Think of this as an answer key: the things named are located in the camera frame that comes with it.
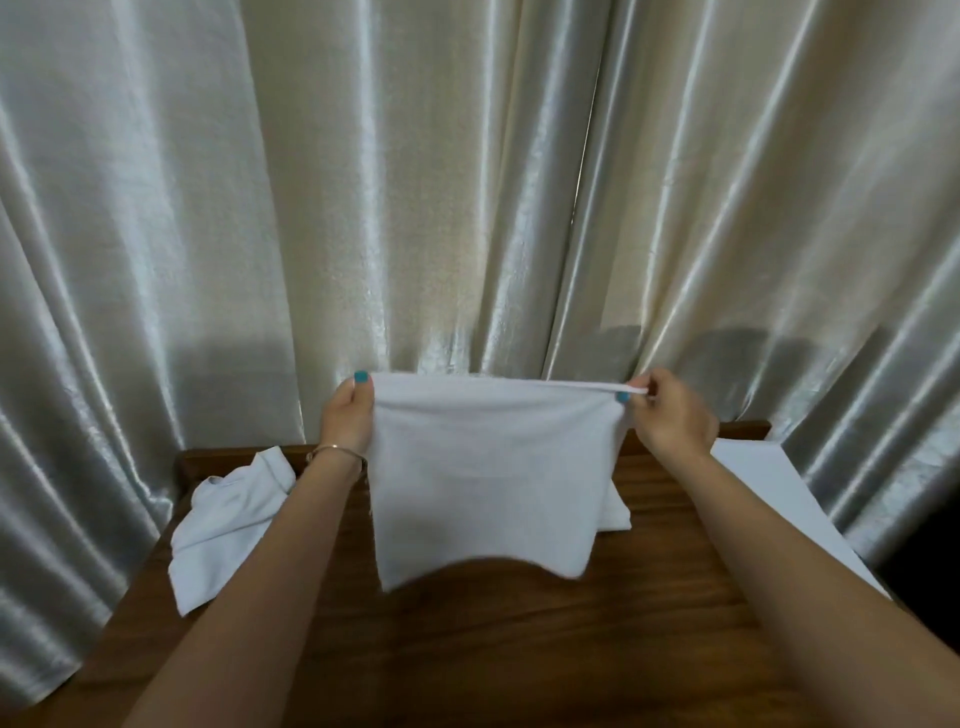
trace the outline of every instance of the bracelet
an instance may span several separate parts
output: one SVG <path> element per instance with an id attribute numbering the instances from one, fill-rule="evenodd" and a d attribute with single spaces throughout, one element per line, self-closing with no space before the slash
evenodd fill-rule
<path id="1" fill-rule="evenodd" d="M 337 449 L 340 452 L 345 452 L 348 455 L 353 455 L 353 457 L 357 458 L 360 461 L 360 471 L 362 472 L 367 469 L 367 458 L 365 458 L 356 450 L 345 448 L 343 445 L 317 445 L 315 448 L 313 448 L 312 450 L 306 453 L 307 464 L 309 465 L 313 461 L 313 459 L 317 456 L 318 452 L 325 449 Z"/>

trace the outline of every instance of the right hand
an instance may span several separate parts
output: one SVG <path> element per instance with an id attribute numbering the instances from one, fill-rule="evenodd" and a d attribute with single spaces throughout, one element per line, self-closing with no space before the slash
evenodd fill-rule
<path id="1" fill-rule="evenodd" d="M 631 395 L 636 436 L 664 467 L 672 470 L 685 459 L 709 455 L 719 422 L 700 395 L 673 373 L 653 369 L 627 382 L 646 387 L 646 395 Z"/>

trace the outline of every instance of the white cloth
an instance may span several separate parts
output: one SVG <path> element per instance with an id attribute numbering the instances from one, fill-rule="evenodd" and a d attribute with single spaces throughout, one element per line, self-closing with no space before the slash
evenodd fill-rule
<path id="1" fill-rule="evenodd" d="M 374 374 L 368 454 L 384 591 L 448 564 L 509 557 L 567 578 L 599 528 L 629 528 L 611 483 L 625 385 Z"/>
<path id="2" fill-rule="evenodd" d="M 171 538 L 170 582 L 181 615 L 216 596 L 253 551 L 297 476 L 280 448 L 197 486 Z"/>

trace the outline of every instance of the folded white towel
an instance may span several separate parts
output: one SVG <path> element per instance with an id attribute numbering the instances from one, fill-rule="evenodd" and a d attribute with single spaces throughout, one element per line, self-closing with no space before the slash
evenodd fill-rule
<path id="1" fill-rule="evenodd" d="M 197 486 L 190 512 L 171 539 L 173 561 L 168 571 L 181 615 L 224 588 L 296 480 L 280 448 L 270 448 L 227 477 L 210 477 Z"/>

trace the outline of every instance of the wooden table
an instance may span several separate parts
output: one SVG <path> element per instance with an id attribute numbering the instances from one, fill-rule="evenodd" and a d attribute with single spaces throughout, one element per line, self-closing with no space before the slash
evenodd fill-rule
<path id="1" fill-rule="evenodd" d="M 762 439 L 769 425 L 725 425 Z M 309 447 L 286 448 L 295 470 Z M 188 486 L 256 449 L 193 450 Z M 285 725 L 820 725 L 773 654 L 676 482 L 628 438 L 613 474 L 633 530 L 600 534 L 585 576 L 489 560 L 389 595 L 370 493 L 348 502 Z M 30 725 L 118 725 L 202 610 L 167 579 L 184 498 L 83 668 Z"/>

